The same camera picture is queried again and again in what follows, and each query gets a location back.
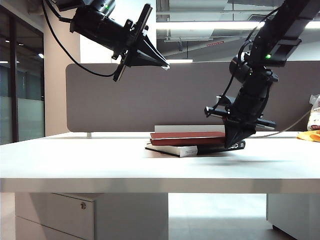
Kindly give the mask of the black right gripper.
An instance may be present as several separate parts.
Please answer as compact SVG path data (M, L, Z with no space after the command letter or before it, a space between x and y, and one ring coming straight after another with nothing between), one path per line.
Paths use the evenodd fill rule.
M215 106L204 109L206 116L223 119L224 147L229 148L256 133L256 127L274 129L276 123L263 119L270 89L278 81L271 70L256 70L242 75L244 80L235 98L221 95Z

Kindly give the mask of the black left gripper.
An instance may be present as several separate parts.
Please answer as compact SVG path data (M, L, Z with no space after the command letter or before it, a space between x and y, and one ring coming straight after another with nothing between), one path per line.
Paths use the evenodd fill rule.
M149 3L145 4L136 23L127 19L122 26L109 18L107 12L98 10L97 3L79 7L70 24L70 32L80 35L113 51L112 59L121 57L120 64L111 74L91 72L100 77L113 77L116 82L125 67L155 66L165 70L170 64L154 47L147 36L146 22L152 11Z

